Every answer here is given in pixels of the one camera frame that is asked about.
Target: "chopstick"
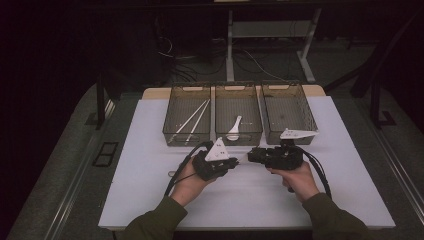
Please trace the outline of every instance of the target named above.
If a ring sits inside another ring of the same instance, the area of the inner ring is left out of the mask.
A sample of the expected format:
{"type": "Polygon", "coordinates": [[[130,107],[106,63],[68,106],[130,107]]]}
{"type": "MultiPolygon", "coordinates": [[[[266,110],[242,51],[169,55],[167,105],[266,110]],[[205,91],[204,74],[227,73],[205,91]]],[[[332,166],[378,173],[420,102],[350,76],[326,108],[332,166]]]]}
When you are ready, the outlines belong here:
{"type": "Polygon", "coordinates": [[[188,141],[190,140],[190,138],[191,138],[192,134],[194,133],[194,130],[196,129],[197,124],[199,124],[200,119],[202,118],[203,113],[205,112],[206,108],[208,107],[208,105],[209,105],[209,102],[210,102],[210,101],[211,101],[211,100],[209,99],[209,100],[208,100],[208,102],[206,103],[205,107],[203,108],[202,112],[200,113],[199,118],[197,119],[196,123],[195,123],[195,124],[194,124],[194,126],[193,126],[193,129],[191,129],[190,135],[188,135],[188,138],[186,139],[185,145],[187,145],[187,143],[188,143],[188,141]]]}
{"type": "Polygon", "coordinates": [[[171,143],[172,141],[174,141],[174,138],[175,138],[175,136],[177,136],[177,134],[178,133],[180,133],[181,132],[181,130],[185,127],[185,125],[187,125],[187,123],[188,122],[190,122],[190,120],[194,117],[194,115],[196,115],[196,113],[202,108],[202,106],[206,103],[206,102],[208,102],[209,103],[209,101],[210,101],[210,99],[209,100],[205,100],[197,109],[196,109],[196,111],[194,111],[194,113],[187,119],[187,121],[185,121],[185,123],[177,130],[177,132],[175,132],[175,134],[174,135],[172,135],[172,137],[169,139],[169,141],[168,141],[168,144],[169,143],[171,143]]]}

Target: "metal mesh bin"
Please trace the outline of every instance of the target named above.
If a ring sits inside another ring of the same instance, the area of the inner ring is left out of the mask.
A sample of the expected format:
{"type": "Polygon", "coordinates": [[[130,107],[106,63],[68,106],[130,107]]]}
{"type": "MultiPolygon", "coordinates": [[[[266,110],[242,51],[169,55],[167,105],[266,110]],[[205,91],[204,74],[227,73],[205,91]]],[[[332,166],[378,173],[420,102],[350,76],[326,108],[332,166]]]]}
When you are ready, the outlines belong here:
{"type": "MultiPolygon", "coordinates": [[[[262,81],[260,94],[262,119],[266,141],[269,145],[279,145],[280,135],[289,130],[317,131],[311,109],[302,85],[287,85],[281,81],[262,81]]],[[[308,145],[313,136],[295,139],[296,145],[308,145]]]]}
{"type": "Polygon", "coordinates": [[[175,83],[163,134],[168,146],[196,146],[210,140],[210,83],[175,83]]]}
{"type": "Polygon", "coordinates": [[[218,82],[215,86],[215,132],[226,146],[258,146],[262,122],[254,82],[218,82]],[[229,131],[241,116],[238,133],[229,131]]]}

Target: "sleeve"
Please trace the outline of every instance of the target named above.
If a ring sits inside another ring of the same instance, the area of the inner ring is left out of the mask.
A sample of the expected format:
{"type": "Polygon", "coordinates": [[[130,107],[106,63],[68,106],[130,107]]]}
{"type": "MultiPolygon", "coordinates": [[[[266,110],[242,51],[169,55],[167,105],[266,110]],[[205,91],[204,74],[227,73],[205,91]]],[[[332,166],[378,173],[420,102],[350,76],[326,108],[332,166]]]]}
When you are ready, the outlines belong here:
{"type": "Polygon", "coordinates": [[[175,228],[186,215],[181,205],[165,196],[155,210],[135,218],[125,228],[124,239],[172,239],[175,228]]]}
{"type": "Polygon", "coordinates": [[[325,193],[319,193],[303,203],[309,213],[314,240],[372,239],[365,224],[340,209],[325,193]]]}

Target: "white tabletop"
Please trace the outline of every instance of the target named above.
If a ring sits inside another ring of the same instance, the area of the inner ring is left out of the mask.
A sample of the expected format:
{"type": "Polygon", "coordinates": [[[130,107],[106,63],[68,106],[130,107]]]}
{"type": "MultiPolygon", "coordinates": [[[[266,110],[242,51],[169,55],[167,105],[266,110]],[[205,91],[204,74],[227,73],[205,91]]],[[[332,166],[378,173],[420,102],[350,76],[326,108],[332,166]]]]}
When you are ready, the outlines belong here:
{"type": "MultiPolygon", "coordinates": [[[[370,228],[395,224],[330,97],[308,97],[320,134],[300,146],[323,165],[333,200],[370,228]]],[[[119,160],[99,226],[124,229],[134,218],[153,210],[191,147],[168,147],[162,134],[165,99],[140,100],[119,160]]],[[[264,136],[261,146],[267,147],[264,136]]],[[[263,165],[247,161],[252,147],[227,147],[241,164],[216,182],[186,209],[180,230],[308,229],[308,214],[263,165]]],[[[321,191],[324,188],[314,172],[321,191]]]]}

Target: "white spoon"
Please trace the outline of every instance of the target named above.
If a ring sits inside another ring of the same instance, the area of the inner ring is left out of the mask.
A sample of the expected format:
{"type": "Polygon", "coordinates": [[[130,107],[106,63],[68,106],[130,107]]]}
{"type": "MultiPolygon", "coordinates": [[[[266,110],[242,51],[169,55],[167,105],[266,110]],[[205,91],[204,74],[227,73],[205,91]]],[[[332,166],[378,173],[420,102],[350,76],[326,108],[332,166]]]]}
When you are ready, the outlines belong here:
{"type": "Polygon", "coordinates": [[[239,131],[238,131],[238,125],[240,124],[241,116],[237,116],[236,123],[234,124],[233,128],[228,132],[227,139],[230,141],[237,141],[239,138],[239,131]]]}

